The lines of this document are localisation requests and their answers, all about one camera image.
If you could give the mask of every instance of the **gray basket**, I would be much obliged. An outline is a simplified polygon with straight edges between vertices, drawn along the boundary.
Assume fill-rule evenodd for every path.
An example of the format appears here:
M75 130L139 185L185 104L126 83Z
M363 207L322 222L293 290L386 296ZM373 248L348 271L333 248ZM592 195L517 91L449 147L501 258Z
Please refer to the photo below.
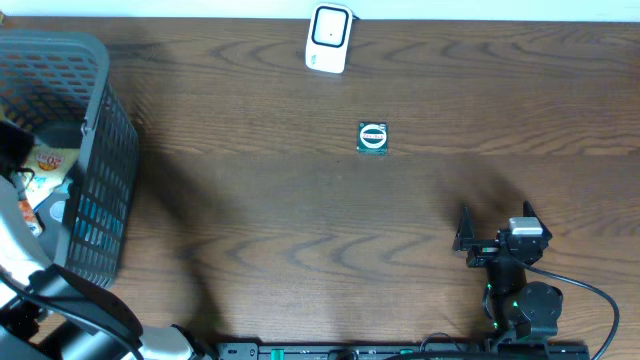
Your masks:
M38 241L55 263L102 287L116 276L139 158L108 73L107 50L93 36L0 31L7 117L47 145L80 146L62 223L37 209L45 224Z

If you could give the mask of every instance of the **wood grain surface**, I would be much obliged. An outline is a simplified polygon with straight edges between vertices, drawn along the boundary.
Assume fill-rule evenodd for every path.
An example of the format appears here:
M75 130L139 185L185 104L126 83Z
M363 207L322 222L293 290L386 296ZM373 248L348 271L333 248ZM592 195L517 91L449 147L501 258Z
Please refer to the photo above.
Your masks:
M539 267L609 292L606 358L638 358L640 25L359 21L341 75L305 67L307 21L8 27L109 49L142 142L113 291L144 323L265 342L480 335L485 274L451 251L460 206L492 236L529 199L555 235ZM360 121L388 122L388 156L356 154ZM610 307L548 282L565 294L557 339L595 353Z

